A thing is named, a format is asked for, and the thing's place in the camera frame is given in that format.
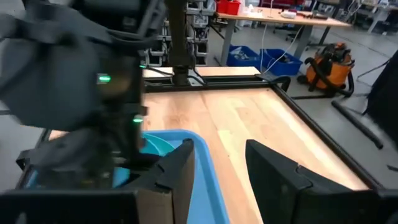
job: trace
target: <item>blue bin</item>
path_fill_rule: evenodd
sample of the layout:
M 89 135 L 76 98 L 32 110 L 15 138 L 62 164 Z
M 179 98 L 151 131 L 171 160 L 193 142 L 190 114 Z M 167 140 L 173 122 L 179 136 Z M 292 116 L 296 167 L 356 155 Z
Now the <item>blue bin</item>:
M 195 179 L 193 181 L 187 223 L 229 224 L 223 196 L 205 140 L 199 135 L 186 130 L 144 131 L 144 136 L 148 138 L 148 144 L 155 145 L 153 149 L 148 147 L 144 148 L 144 150 L 148 153 L 159 152 L 159 154 L 167 153 L 170 146 L 175 149 L 181 145 L 183 139 L 189 138 L 193 140 L 195 143 Z M 37 172 L 33 171 L 25 185 L 26 188 L 35 185 L 36 176 Z M 118 167 L 114 171 L 113 184 L 118 186 L 128 178 L 129 170 Z
M 284 52 L 282 49 L 262 49 L 262 66 L 268 69 Z M 286 53 L 285 56 L 289 58 L 289 63 L 276 62 L 269 71 L 275 76 L 297 75 L 303 62 L 291 54 Z
M 249 60 L 241 60 L 237 59 L 234 57 L 233 54 L 231 54 L 231 51 L 237 49 L 238 47 L 242 48 L 242 51 L 248 56 L 251 57 L 252 59 Z M 230 46 L 229 47 L 229 53 L 228 53 L 228 58 L 226 61 L 227 66 L 231 67 L 249 67 L 249 66 L 254 66 L 257 70 L 261 71 L 261 59 L 260 55 L 255 53 L 252 49 L 246 46 Z

